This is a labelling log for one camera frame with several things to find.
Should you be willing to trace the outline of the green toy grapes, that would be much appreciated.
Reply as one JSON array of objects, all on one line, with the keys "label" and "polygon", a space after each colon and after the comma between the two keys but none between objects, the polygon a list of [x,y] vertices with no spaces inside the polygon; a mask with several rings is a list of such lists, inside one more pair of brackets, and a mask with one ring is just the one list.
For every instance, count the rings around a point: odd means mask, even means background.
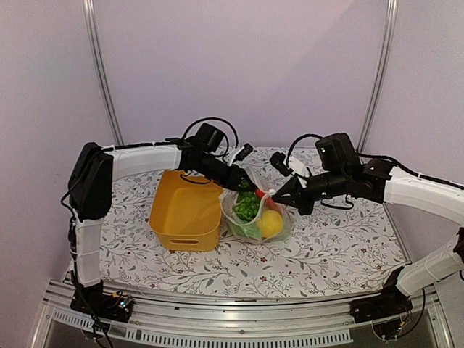
[{"label": "green toy grapes", "polygon": [[244,222],[252,221],[260,208],[260,198],[255,192],[239,192],[233,211]]}]

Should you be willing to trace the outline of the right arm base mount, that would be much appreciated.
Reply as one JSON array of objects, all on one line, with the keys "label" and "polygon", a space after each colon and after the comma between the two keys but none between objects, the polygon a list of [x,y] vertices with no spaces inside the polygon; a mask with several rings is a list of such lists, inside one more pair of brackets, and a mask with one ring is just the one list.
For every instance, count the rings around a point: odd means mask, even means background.
[{"label": "right arm base mount", "polygon": [[409,296],[401,293],[396,283],[387,281],[378,296],[353,300],[349,304],[349,314],[356,323],[396,316],[394,320],[373,325],[374,334],[384,341],[399,338],[413,308]]}]

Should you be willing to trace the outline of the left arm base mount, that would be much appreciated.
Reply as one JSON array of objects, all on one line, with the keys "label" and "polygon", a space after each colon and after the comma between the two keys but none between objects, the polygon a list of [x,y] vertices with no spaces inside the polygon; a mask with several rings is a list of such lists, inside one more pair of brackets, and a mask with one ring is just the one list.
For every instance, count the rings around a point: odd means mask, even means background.
[{"label": "left arm base mount", "polygon": [[103,292],[103,282],[84,287],[75,281],[75,292],[70,308],[76,312],[92,315],[98,319],[108,319],[128,323],[133,311],[133,297],[116,291],[111,294]]}]

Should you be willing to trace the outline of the clear polka dot zip bag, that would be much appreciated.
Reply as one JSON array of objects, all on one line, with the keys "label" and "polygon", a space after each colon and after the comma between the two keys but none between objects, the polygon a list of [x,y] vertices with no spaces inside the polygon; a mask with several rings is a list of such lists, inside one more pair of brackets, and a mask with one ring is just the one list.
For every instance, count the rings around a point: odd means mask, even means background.
[{"label": "clear polka dot zip bag", "polygon": [[260,219],[261,214],[266,210],[275,210],[278,211],[283,218],[284,227],[283,230],[273,238],[264,239],[263,237],[260,240],[253,240],[253,239],[245,239],[239,238],[238,239],[249,241],[253,243],[264,243],[264,242],[272,242],[272,241],[280,241],[286,239],[290,234],[293,227],[293,222],[291,217],[289,216],[289,212],[287,209],[282,205],[275,203],[272,200],[273,194],[276,192],[273,188],[271,188],[268,183],[264,180],[264,178],[253,171],[251,168],[246,169],[246,173],[252,179],[252,181],[257,185],[258,189],[265,192],[266,195],[260,200],[260,208],[258,210],[257,216],[250,222],[244,222],[240,220],[235,212],[233,211],[233,206],[236,202],[236,198],[238,196],[237,191],[231,191],[228,189],[224,189],[222,194],[220,195],[220,208],[222,211],[223,219],[225,221],[226,227],[228,228],[229,232],[232,234],[231,230],[229,229],[233,224],[236,225],[249,225],[249,224],[257,224],[257,221]]}]

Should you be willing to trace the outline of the yellow toy apple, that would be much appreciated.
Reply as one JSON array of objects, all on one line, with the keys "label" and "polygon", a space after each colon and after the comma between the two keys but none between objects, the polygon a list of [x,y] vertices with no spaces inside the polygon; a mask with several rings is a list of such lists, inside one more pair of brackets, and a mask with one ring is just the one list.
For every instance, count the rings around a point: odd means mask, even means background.
[{"label": "yellow toy apple", "polygon": [[257,226],[264,239],[277,236],[284,227],[282,215],[275,210],[266,210],[257,221]]}]

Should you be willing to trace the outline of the green toy leafy vegetable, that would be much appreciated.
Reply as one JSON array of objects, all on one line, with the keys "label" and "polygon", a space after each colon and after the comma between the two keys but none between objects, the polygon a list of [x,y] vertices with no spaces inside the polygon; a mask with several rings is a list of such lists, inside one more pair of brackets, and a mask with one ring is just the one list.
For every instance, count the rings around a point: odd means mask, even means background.
[{"label": "green toy leafy vegetable", "polygon": [[246,178],[242,178],[239,184],[239,188],[243,191],[254,191],[254,184]]}]

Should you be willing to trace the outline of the orange toy carrot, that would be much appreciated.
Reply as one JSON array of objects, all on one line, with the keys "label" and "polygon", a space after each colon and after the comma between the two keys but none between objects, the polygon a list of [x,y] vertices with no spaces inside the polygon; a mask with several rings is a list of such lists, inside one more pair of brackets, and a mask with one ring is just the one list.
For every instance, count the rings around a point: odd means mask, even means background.
[{"label": "orange toy carrot", "polygon": [[261,191],[261,190],[259,190],[259,189],[257,189],[257,190],[255,191],[255,193],[256,193],[256,195],[258,196],[259,199],[262,199],[262,198],[266,195],[265,192],[263,192],[263,191]]}]

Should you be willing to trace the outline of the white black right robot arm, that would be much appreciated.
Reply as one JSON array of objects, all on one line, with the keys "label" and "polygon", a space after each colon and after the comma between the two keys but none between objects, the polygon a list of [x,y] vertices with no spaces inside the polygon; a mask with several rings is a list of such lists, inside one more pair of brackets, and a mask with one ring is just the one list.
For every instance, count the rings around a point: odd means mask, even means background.
[{"label": "white black right robot arm", "polygon": [[390,316],[409,297],[463,271],[463,185],[415,171],[399,160],[355,149],[345,133],[306,133],[271,165],[288,181],[274,199],[310,215],[317,202],[350,196],[382,204],[414,262],[384,285],[375,310]]}]

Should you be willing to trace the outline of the green toy bitter gourd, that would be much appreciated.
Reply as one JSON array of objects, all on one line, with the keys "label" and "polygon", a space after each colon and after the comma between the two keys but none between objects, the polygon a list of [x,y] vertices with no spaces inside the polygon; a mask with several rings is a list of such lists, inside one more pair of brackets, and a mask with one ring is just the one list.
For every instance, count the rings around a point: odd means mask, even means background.
[{"label": "green toy bitter gourd", "polygon": [[257,224],[236,225],[229,228],[234,236],[245,239],[260,240],[262,238],[261,230]]}]

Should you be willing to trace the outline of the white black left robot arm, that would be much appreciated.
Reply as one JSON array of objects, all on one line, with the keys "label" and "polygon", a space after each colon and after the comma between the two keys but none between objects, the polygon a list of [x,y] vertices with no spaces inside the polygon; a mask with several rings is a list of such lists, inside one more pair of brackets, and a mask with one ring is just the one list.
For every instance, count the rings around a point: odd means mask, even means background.
[{"label": "white black left robot arm", "polygon": [[87,143],[81,150],[61,198],[70,213],[68,241],[75,285],[83,287],[80,303],[93,315],[108,307],[107,298],[94,287],[101,282],[99,247],[103,220],[112,206],[112,184],[121,178],[158,170],[194,171],[222,188],[235,192],[255,191],[257,185],[236,161],[251,151],[249,144],[237,146],[225,163],[217,148],[225,135],[211,125],[211,118],[199,120],[193,135],[163,141],[102,147]]}]

